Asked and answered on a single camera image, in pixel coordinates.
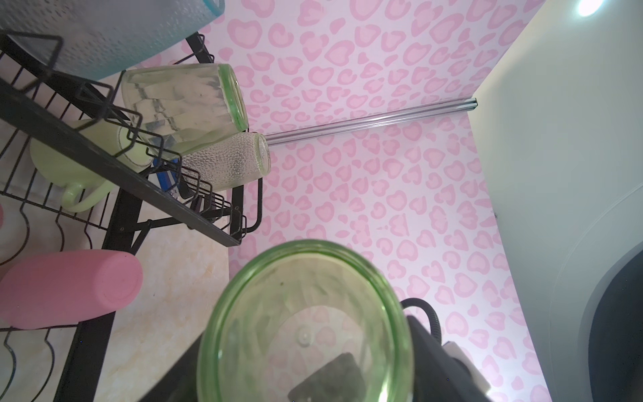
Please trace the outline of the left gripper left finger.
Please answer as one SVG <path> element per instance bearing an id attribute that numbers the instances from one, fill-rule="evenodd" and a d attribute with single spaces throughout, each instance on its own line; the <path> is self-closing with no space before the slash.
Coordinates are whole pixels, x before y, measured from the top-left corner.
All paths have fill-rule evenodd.
<path id="1" fill-rule="evenodd" d="M 167 373 L 139 402 L 197 402 L 199 336 Z"/>

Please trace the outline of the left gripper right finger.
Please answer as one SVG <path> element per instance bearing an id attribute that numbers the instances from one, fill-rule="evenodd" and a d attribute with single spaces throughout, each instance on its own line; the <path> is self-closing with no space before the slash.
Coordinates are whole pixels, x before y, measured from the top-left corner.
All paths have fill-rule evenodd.
<path id="1" fill-rule="evenodd" d="M 472 377 L 415 317 L 408 316 L 407 320 L 415 360 L 413 401 L 489 401 Z"/>

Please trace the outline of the bright green transparent cup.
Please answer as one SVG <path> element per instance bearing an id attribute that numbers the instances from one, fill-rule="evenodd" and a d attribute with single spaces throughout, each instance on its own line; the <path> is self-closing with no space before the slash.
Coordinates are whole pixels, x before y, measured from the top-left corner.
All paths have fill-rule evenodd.
<path id="1" fill-rule="evenodd" d="M 366 258 L 291 241 L 230 281 L 201 338 L 201 401 L 409 401 L 414 356 L 403 308 Z"/>

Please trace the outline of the solid pink plastic cup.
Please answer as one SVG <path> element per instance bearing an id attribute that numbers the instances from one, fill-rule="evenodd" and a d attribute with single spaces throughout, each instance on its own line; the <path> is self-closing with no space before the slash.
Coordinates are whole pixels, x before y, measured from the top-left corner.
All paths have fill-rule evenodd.
<path id="1" fill-rule="evenodd" d="M 1 319 L 32 330 L 98 318 L 133 302 L 142 281 L 142 264 L 124 251 L 32 256 L 1 280 Z"/>

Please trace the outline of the pale green frosted cup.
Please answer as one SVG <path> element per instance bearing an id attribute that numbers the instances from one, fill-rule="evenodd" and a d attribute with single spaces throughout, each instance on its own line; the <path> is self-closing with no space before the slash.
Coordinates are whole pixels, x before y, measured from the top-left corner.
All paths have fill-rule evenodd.
<path id="1" fill-rule="evenodd" d="M 186 178 L 195 184 L 196 174 L 202 181 L 219 192 L 239 187 L 266 176 L 271 172 L 271 154 L 266 138 L 259 132 L 241 132 L 183 158 L 183 166 L 195 171 L 186 171 L 194 178 Z"/>

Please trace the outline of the light green transparent cup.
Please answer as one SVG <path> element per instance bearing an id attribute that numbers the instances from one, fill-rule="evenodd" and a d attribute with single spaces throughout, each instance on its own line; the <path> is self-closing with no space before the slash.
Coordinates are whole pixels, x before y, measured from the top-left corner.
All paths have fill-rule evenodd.
<path id="1" fill-rule="evenodd" d="M 122 98 L 135 112 L 139 136 L 158 150 L 189 155 L 244 132 L 249 120 L 228 64 L 128 70 Z"/>

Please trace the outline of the teal textured plastic cup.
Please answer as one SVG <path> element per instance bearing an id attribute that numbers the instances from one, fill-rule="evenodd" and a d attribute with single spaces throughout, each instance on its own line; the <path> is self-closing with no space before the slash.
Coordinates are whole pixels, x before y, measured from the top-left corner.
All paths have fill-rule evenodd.
<path id="1" fill-rule="evenodd" d="M 223 1 L 2 0 L 1 28 L 39 62 L 101 80 L 170 48 L 219 18 Z"/>

